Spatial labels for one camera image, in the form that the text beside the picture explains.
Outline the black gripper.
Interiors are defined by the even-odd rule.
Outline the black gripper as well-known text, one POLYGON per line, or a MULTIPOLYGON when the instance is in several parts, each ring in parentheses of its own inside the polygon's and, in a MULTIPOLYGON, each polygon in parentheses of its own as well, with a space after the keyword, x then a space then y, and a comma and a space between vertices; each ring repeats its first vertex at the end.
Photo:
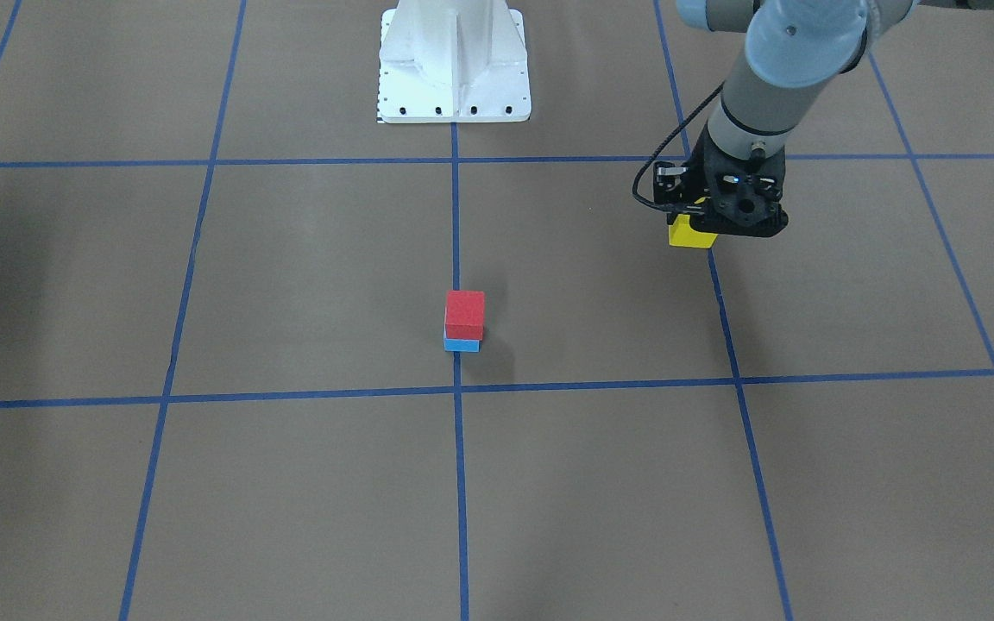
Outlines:
POLYGON ((695 173, 702 191, 701 213, 693 227, 786 227, 781 205, 786 172, 784 150, 738 159, 715 145, 710 131, 701 132, 695 147, 695 173))

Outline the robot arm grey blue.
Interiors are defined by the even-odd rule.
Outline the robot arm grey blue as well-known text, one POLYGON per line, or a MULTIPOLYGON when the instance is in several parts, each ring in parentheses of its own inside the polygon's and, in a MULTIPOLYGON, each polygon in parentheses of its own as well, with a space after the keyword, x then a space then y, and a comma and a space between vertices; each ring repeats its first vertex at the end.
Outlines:
POLYGON ((790 134, 824 88, 855 68, 914 7, 912 1, 679 1, 678 15, 690 27, 745 37, 677 184, 690 228, 753 237, 784 229, 790 134))

